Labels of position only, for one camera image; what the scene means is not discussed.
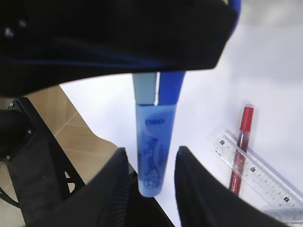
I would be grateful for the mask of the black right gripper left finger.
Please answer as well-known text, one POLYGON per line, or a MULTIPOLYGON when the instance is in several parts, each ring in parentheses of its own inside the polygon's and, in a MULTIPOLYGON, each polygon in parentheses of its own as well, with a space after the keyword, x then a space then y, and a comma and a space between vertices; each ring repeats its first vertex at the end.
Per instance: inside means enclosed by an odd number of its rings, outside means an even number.
POLYGON ((55 171, 34 161, 23 171, 21 208, 27 227, 126 227, 130 177, 125 148, 71 196, 63 196, 55 171))

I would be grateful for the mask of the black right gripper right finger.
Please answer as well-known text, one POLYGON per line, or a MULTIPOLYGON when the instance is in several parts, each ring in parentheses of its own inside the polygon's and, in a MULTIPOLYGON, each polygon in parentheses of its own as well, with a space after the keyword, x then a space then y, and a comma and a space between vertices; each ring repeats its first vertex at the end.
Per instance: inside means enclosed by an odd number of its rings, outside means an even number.
POLYGON ((175 197, 183 227, 283 227, 213 177, 186 146, 178 149, 175 197))

